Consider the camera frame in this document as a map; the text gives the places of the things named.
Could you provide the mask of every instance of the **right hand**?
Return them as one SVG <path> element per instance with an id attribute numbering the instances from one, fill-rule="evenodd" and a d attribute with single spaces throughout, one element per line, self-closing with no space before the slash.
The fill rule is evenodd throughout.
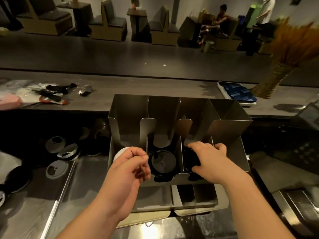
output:
<path id="1" fill-rule="evenodd" d="M 194 142 L 187 147 L 194 150 L 201 164 L 194 166 L 192 171 L 211 183 L 227 186 L 249 176 L 226 157 L 227 148 L 222 143 L 213 146 L 209 143 Z"/>

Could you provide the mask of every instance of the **picture frame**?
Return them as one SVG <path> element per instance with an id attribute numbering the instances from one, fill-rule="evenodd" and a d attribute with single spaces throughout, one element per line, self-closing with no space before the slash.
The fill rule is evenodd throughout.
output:
<path id="1" fill-rule="evenodd" d="M 300 2 L 301 2 L 301 0 L 292 0 L 290 5 L 298 6 Z"/>

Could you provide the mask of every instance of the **white cloth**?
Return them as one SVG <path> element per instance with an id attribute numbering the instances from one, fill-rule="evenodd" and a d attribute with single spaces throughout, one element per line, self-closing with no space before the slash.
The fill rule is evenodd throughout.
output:
<path id="1" fill-rule="evenodd" d="M 269 23 L 270 17 L 272 15 L 272 11 L 275 7 L 276 0 L 265 0 L 264 5 L 260 11 L 260 15 L 264 14 L 265 12 L 269 11 L 267 15 L 261 17 L 257 23 L 259 24 L 266 24 Z"/>

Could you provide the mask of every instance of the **metal organizer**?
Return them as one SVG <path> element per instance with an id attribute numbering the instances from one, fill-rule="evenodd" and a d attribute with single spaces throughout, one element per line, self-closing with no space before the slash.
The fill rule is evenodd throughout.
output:
<path id="1" fill-rule="evenodd" d="M 140 147 L 147 153 L 166 149 L 177 158 L 179 172 L 172 180 L 158 182 L 152 174 L 151 179 L 141 185 L 141 187 L 158 186 L 161 190 L 171 188 L 172 193 L 169 197 L 173 199 L 178 191 L 180 206 L 175 206 L 176 203 L 173 205 L 168 203 L 168 207 L 201 206 L 200 202 L 184 202 L 187 199 L 181 195 L 187 192 L 184 193 L 183 190 L 193 194 L 193 201 L 203 202 L 205 185 L 201 186 L 201 184 L 207 184 L 207 188 L 212 186 L 205 179 L 195 177 L 191 168 L 185 167 L 186 157 L 189 157 L 190 152 L 185 144 L 189 142 L 223 143 L 227 146 L 229 159 L 244 171 L 249 171 L 241 134 L 252 120 L 237 101 L 116 94 L 108 120 L 112 133 L 108 168 L 112 165 L 114 155 L 128 146 Z M 139 200 L 141 193 L 148 193 L 147 188 L 145 190 L 140 188 L 140 190 L 143 192 L 139 192 L 136 204 L 147 198 L 142 196 L 143 199 Z M 217 203 L 216 196 L 215 199 L 210 198 L 207 201 L 211 201 L 212 206 Z"/>

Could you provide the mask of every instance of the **man sitting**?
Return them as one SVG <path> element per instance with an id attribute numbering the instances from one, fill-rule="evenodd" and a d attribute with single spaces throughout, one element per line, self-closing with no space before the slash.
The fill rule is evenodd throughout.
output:
<path id="1" fill-rule="evenodd" d="M 205 31 L 203 33 L 202 40 L 199 42 L 199 45 L 202 45 L 205 42 L 207 34 L 215 35 L 218 33 L 223 33 L 223 31 L 225 30 L 226 20 L 228 19 L 226 11 L 227 5 L 221 5 L 220 12 L 213 21 L 213 26 L 204 26 Z"/>

